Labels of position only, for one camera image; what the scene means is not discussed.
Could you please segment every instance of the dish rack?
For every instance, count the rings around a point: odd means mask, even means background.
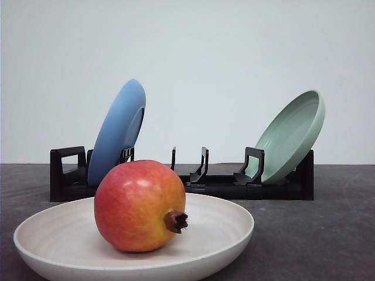
[[[97,186],[87,184],[87,170],[92,150],[87,152],[87,164],[83,147],[79,150],[79,173],[62,172],[61,158],[71,155],[66,149],[50,152],[50,201],[72,201],[95,196]],[[313,150],[310,150],[299,165],[290,172],[283,184],[262,184],[264,150],[246,147],[245,159],[239,171],[229,174],[209,174],[209,150],[202,147],[200,166],[189,174],[179,174],[187,193],[197,193],[224,199],[245,200],[313,200],[314,170]],[[258,170],[253,177],[246,175],[250,157],[258,159]],[[134,160],[134,148],[124,149],[118,163]],[[176,148],[172,149],[171,169],[176,168]]]

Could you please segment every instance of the green bowl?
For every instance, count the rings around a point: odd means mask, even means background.
[[[271,122],[255,148],[264,150],[262,183],[282,184],[285,176],[304,159],[324,122],[325,105],[316,91],[308,91],[290,102]],[[246,175],[253,177],[258,159],[251,158]]]

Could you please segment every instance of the blue plate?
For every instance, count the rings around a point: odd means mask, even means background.
[[[130,80],[116,96],[99,131],[88,167],[89,186],[99,185],[117,164],[121,151],[135,145],[145,107],[142,85],[135,79]]]

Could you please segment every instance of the white backdrop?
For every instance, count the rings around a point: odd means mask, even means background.
[[[136,159],[243,161],[297,95],[326,119],[318,164],[375,163],[375,2],[6,0],[1,162],[94,146],[119,89],[146,91]]]

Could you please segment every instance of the gray table surface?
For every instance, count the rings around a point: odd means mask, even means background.
[[[186,170],[193,168],[177,167]],[[233,201],[253,215],[253,236],[205,281],[375,280],[375,165],[316,165],[314,201]],[[13,233],[56,204],[49,203],[49,165],[1,165],[1,280],[45,280],[23,262]]]

